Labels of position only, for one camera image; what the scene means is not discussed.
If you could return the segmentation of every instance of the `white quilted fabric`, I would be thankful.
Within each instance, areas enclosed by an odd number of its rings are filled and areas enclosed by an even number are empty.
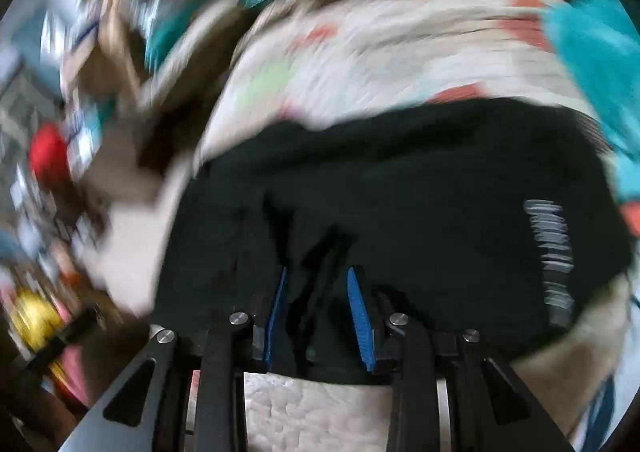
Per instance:
[[[382,452],[390,387],[318,384],[277,374],[244,374],[251,452]]]

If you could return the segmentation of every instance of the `black fabric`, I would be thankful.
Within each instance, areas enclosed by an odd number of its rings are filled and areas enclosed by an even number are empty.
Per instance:
[[[255,312],[283,264],[280,345],[292,353],[276,353],[274,372],[366,382],[346,297],[346,270],[360,264],[396,310],[433,329],[478,329],[506,358],[521,356],[561,334],[544,302],[529,199],[562,206],[575,319],[632,252],[571,111],[478,99],[322,132],[272,125],[188,185],[153,318],[194,333],[215,310]]]

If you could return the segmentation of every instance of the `metal screw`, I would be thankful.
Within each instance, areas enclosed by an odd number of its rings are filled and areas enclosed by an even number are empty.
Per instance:
[[[156,340],[161,344],[168,344],[169,342],[173,342],[175,338],[175,333],[171,329],[163,329],[156,335]]]
[[[480,341],[480,331],[477,329],[467,329],[462,337],[470,344],[476,344]]]
[[[241,326],[242,324],[246,324],[248,320],[249,315],[244,311],[236,311],[229,315],[229,322],[231,322],[233,326]]]
[[[406,326],[409,321],[409,317],[404,313],[392,313],[389,317],[389,322],[394,326]]]

